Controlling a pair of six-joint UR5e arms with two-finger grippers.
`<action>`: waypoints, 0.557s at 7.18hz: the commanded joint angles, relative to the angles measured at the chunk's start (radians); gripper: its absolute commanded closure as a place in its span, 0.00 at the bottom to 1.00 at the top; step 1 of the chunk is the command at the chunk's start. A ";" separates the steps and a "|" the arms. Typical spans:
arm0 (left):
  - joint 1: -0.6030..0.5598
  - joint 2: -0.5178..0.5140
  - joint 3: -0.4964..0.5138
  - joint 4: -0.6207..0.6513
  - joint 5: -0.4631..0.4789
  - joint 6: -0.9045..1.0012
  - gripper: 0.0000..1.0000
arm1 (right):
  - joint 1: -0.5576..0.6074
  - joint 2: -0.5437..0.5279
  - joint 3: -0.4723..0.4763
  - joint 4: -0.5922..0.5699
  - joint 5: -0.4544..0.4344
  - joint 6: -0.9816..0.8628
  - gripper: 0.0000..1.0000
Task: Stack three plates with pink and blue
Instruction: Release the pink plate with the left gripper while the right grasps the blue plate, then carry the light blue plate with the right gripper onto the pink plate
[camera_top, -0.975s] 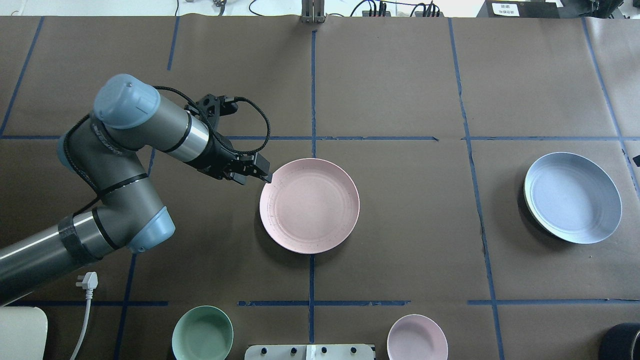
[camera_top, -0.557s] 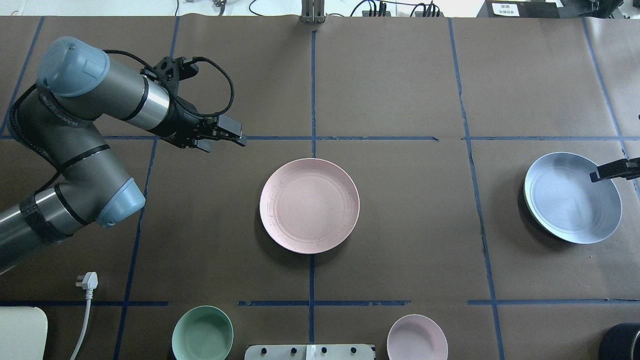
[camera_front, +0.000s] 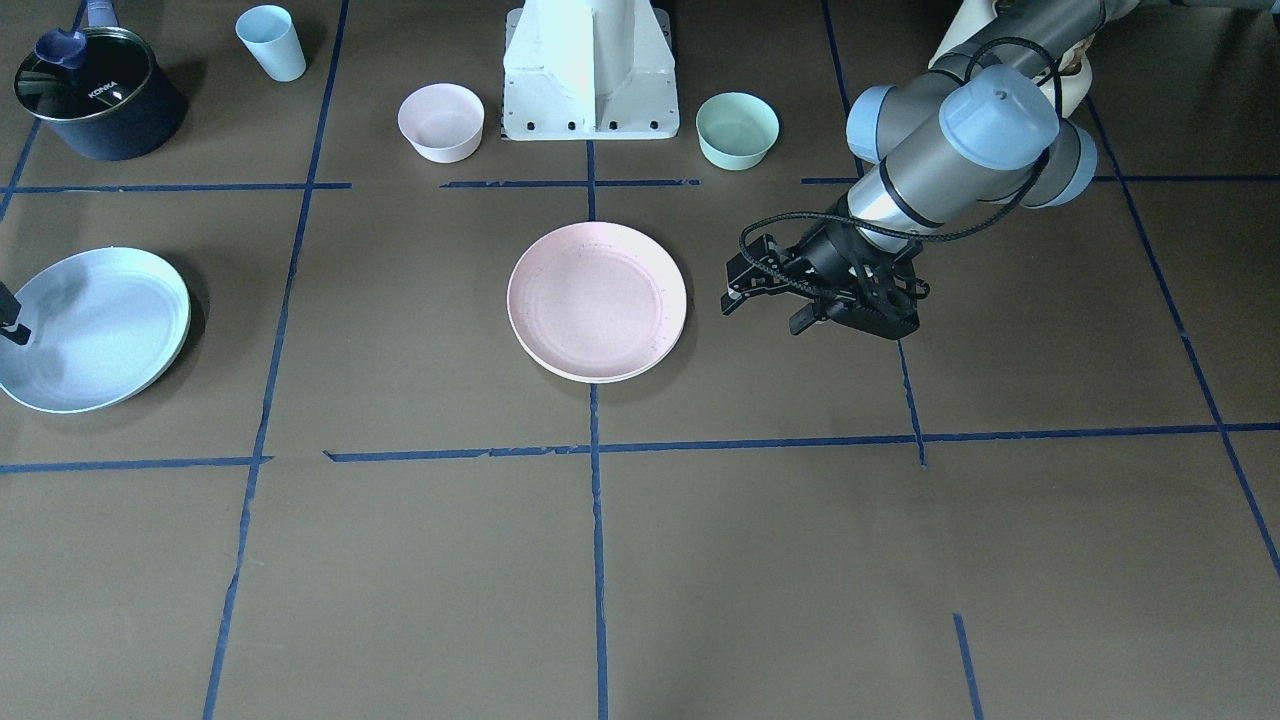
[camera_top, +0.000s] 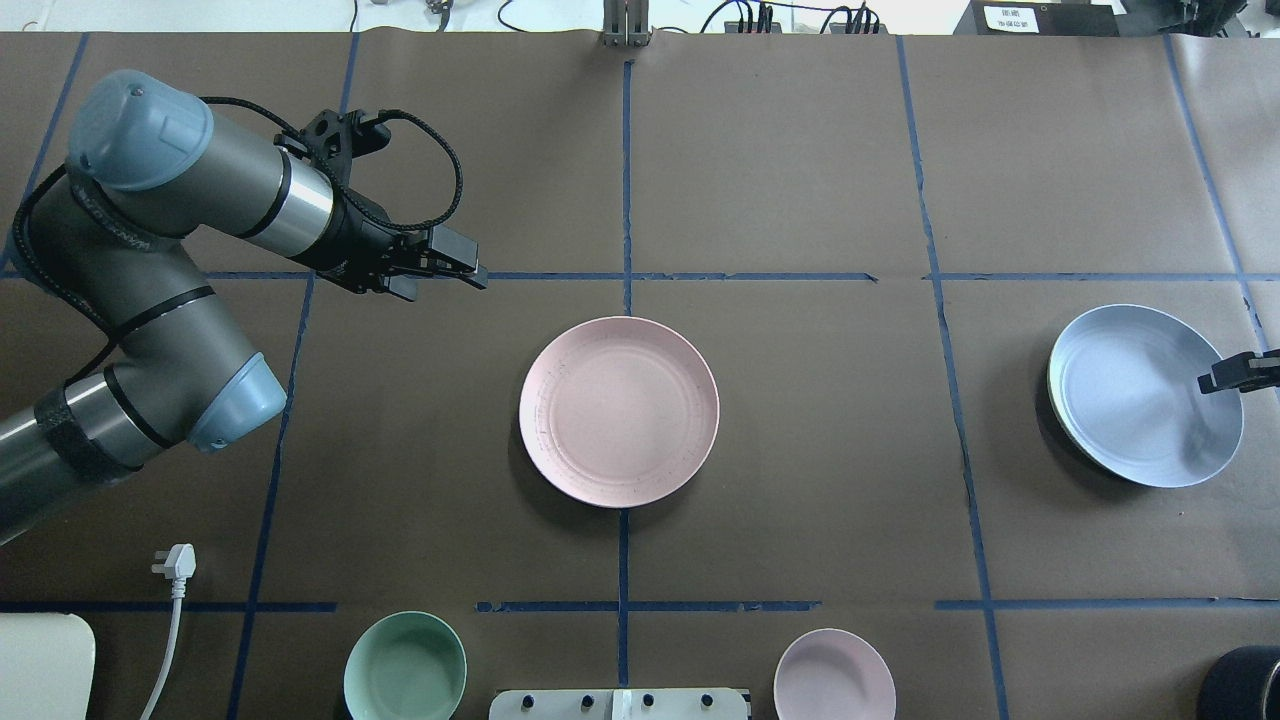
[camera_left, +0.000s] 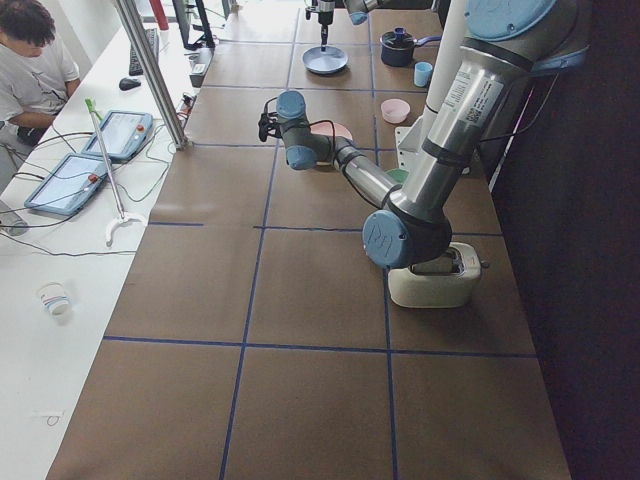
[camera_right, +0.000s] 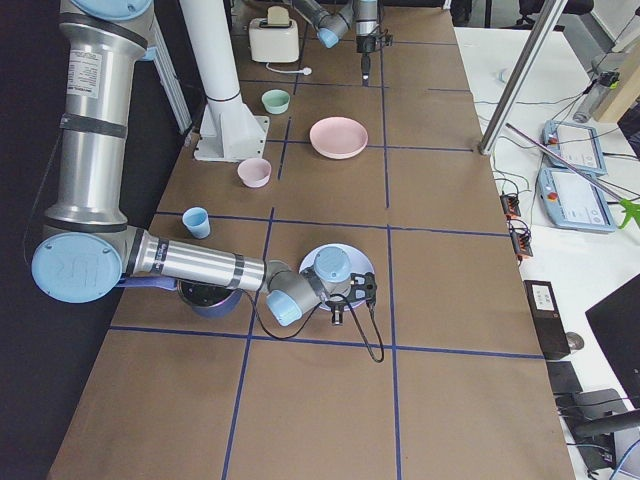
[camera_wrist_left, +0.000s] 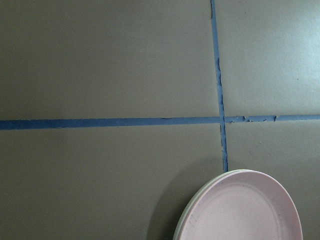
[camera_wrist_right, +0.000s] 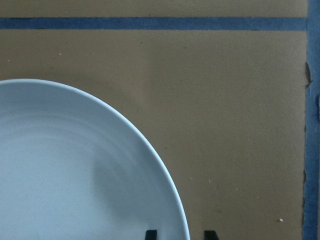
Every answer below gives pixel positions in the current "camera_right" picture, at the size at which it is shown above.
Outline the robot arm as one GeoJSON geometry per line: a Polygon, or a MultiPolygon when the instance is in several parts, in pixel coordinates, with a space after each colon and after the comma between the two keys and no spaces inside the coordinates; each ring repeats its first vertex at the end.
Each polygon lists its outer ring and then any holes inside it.
{"type": "Polygon", "coordinates": [[[347,253],[325,247],[301,272],[280,261],[158,238],[133,227],[119,207],[135,63],[154,39],[150,1],[64,1],[60,28],[70,43],[58,198],[45,213],[31,263],[35,283],[64,302],[85,303],[121,279],[167,276],[228,290],[262,291],[276,320],[346,298],[347,253]]]}
{"type": "Polygon", "coordinates": [[[355,27],[356,51],[361,55],[362,85],[369,85],[371,54],[378,49],[379,10],[377,1],[347,1],[337,13],[330,13],[318,1],[292,0],[286,4],[296,10],[316,31],[326,48],[336,46],[355,27]]]}

